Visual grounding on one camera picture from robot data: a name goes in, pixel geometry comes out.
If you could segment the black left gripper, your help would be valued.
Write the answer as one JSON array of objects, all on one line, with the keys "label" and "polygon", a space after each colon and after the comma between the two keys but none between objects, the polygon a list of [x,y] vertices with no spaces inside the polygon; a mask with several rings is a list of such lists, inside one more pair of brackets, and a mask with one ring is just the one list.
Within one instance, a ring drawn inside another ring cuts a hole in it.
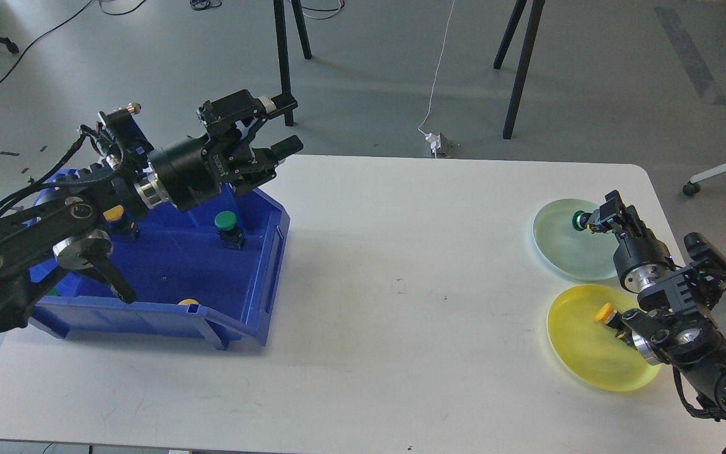
[{"label": "black left gripper", "polygon": [[244,195],[276,178],[277,167],[303,149],[295,135],[270,148],[252,148],[260,126],[291,113],[299,104],[291,94],[253,97],[239,90],[216,101],[205,101],[198,118],[202,137],[188,137],[168,149],[153,151],[147,168],[147,206],[170,202],[187,212],[229,187]]}]

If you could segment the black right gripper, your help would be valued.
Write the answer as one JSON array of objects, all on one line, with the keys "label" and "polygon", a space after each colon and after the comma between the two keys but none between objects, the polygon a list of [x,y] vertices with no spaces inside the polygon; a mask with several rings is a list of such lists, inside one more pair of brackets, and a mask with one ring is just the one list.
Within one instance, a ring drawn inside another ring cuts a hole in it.
[{"label": "black right gripper", "polygon": [[614,268],[621,286],[638,294],[676,269],[671,253],[640,219],[634,205],[626,205],[613,190],[605,203],[593,212],[593,233],[614,233],[618,247]]}]

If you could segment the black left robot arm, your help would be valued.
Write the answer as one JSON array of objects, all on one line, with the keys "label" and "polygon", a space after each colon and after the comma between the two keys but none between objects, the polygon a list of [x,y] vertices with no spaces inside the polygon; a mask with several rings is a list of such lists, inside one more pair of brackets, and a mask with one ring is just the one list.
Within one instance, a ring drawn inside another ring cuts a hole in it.
[{"label": "black left robot arm", "polygon": [[100,112],[48,173],[0,200],[0,333],[24,328],[38,301],[69,274],[132,304],[137,293],[113,264],[116,209],[143,219],[163,204],[188,212],[225,190],[244,195],[273,180],[303,149],[298,137],[268,148],[259,129],[299,106],[294,95],[239,90],[198,108],[200,137],[155,148],[136,124],[138,103]]}]

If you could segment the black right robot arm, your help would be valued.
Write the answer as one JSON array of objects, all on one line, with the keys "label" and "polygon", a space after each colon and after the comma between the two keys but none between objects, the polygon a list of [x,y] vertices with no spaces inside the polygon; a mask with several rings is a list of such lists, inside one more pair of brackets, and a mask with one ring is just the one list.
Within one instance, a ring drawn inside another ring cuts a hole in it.
[{"label": "black right robot arm", "polygon": [[726,339],[711,316],[726,291],[726,256],[705,236],[688,233],[684,244],[691,261],[678,267],[616,190],[593,212],[574,213],[572,225],[614,235],[619,282],[637,296],[636,308],[619,312],[604,305],[596,321],[649,364],[671,365],[680,402],[692,417],[726,420]]}]

